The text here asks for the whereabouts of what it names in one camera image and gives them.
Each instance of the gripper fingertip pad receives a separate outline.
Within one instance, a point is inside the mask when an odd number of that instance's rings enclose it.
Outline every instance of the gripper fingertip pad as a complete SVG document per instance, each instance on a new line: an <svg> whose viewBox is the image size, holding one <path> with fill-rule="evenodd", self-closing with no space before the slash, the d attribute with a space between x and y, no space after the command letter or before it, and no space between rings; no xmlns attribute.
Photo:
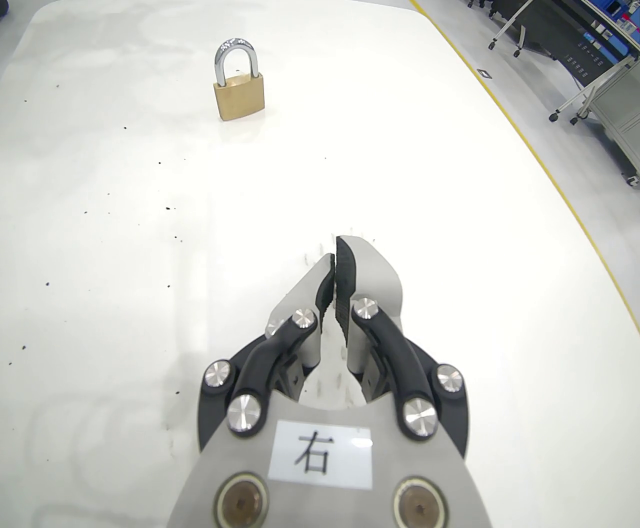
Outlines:
<svg viewBox="0 0 640 528"><path fill-rule="evenodd" d="M356 260L351 248L342 237L336 238L335 252L335 318L345 341L349 335L351 297L356 291Z"/></svg>

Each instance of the silver bolt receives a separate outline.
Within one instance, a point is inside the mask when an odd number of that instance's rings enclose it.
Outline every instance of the silver bolt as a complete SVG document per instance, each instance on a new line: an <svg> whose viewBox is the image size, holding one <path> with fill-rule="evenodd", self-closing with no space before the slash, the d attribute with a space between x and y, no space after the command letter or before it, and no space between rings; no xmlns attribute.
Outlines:
<svg viewBox="0 0 640 528"><path fill-rule="evenodd" d="M267 328L264 330L265 335L267 337L271 337L282 326L282 323L284 323L284 319L281 319L281 320L272 319L272 320L270 320L267 323Z"/></svg>
<svg viewBox="0 0 640 528"><path fill-rule="evenodd" d="M231 364L228 361L214 361L204 372L204 382L212 388L222 387L231 372Z"/></svg>
<svg viewBox="0 0 640 528"><path fill-rule="evenodd" d="M462 389L462 374L452 365L440 365L436 370L436 375L442 388L447 392L460 392Z"/></svg>
<svg viewBox="0 0 640 528"><path fill-rule="evenodd" d="M293 322L298 328L309 328L315 320L316 316L309 308L300 308L293 314Z"/></svg>
<svg viewBox="0 0 640 528"><path fill-rule="evenodd" d="M362 299L355 301L353 309L358 317L362 319L370 319L378 313L378 303L373 299L363 297Z"/></svg>
<svg viewBox="0 0 640 528"><path fill-rule="evenodd" d="M411 398L402 407L404 423L416 435L427 438L436 432L438 413L433 403L423 398Z"/></svg>
<svg viewBox="0 0 640 528"><path fill-rule="evenodd" d="M251 394L236 396L227 409L227 424L236 433L244 433L260 419L260 402Z"/></svg>

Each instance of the padlock body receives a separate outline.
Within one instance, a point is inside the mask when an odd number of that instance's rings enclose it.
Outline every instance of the padlock body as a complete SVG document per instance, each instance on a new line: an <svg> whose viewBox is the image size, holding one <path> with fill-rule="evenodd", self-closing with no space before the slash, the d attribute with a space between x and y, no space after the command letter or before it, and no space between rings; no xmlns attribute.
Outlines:
<svg viewBox="0 0 640 528"><path fill-rule="evenodd" d="M237 75L227 79L226 86L213 84L218 112L223 121L238 119L264 109L264 78L262 74Z"/></svg>

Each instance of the padlock shackle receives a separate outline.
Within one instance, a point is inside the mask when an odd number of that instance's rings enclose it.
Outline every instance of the padlock shackle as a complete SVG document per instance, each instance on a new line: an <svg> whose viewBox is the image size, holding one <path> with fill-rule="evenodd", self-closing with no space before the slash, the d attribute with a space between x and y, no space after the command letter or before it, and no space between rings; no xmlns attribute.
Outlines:
<svg viewBox="0 0 640 528"><path fill-rule="evenodd" d="M227 78L225 77L225 58L230 51L234 49L242 49L249 55L249 64L251 65L251 76L256 78L258 73L258 56L255 53L253 46L249 44L244 38L230 38L225 40L222 45L216 51L216 57L214 58L213 65L216 71L216 82L219 86L224 87L227 85Z"/></svg>

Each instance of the brass screw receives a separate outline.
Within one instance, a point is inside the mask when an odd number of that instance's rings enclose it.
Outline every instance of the brass screw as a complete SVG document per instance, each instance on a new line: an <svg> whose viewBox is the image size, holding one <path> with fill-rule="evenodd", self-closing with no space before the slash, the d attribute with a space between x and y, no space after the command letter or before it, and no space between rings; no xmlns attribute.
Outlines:
<svg viewBox="0 0 640 528"><path fill-rule="evenodd" d="M266 487L255 475L231 477L216 499L216 519L221 528L257 528L266 515Z"/></svg>
<svg viewBox="0 0 640 528"><path fill-rule="evenodd" d="M445 506L438 490L429 482L411 478L396 490L394 513L400 528L442 528Z"/></svg>

